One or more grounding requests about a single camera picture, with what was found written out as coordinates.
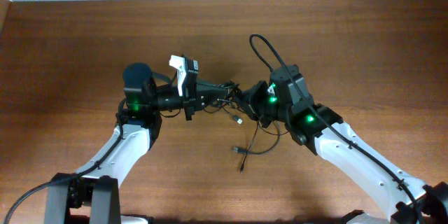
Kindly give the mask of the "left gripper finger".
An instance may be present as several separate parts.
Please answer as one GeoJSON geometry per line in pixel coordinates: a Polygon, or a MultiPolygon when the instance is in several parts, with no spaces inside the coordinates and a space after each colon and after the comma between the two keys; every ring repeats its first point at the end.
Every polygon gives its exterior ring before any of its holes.
{"type": "Polygon", "coordinates": [[[218,103],[221,99],[226,99],[228,93],[199,93],[199,109],[204,109],[218,103]]]}
{"type": "Polygon", "coordinates": [[[206,95],[228,95],[231,82],[213,84],[205,80],[198,80],[197,91],[206,95]]]}

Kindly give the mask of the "black USB cable thin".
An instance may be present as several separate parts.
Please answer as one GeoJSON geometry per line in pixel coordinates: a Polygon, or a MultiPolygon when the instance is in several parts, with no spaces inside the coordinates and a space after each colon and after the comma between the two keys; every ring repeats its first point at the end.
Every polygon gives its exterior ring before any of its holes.
{"type": "MultiPolygon", "coordinates": [[[[218,103],[209,106],[205,109],[206,113],[213,114],[217,112],[224,112],[226,115],[230,116],[236,123],[242,124],[242,118],[245,116],[249,119],[247,114],[239,105],[237,95],[241,94],[239,85],[230,81],[229,94],[226,99],[221,99],[218,103]]],[[[253,145],[256,142],[256,137],[258,134],[258,124],[255,124],[255,130],[251,140],[247,143],[246,147],[235,146],[233,151],[242,154],[241,164],[239,166],[239,173],[243,174],[245,172],[246,163],[250,155],[252,155],[253,145]]]]}

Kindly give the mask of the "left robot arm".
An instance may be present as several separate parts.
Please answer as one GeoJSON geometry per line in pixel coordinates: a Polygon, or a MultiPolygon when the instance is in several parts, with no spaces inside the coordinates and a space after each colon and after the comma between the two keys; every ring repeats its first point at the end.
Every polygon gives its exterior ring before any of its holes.
{"type": "Polygon", "coordinates": [[[111,138],[73,174],[56,174],[49,187],[45,223],[152,223],[120,210],[119,187],[136,162],[158,138],[162,112],[181,110],[187,120],[225,97],[229,87],[198,79],[197,61],[173,56],[175,78],[156,73],[144,63],[123,72],[125,98],[119,103],[111,138]]]}

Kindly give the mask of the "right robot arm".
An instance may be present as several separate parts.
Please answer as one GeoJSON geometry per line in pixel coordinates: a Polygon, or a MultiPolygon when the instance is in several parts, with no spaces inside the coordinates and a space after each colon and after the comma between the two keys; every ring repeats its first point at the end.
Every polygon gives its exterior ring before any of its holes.
{"type": "Polygon", "coordinates": [[[362,140],[342,116],[316,104],[295,65],[271,71],[236,96],[248,116],[268,126],[285,125],[291,138],[344,172],[382,210],[390,223],[447,222],[447,184],[430,186],[408,174],[362,140]]]}

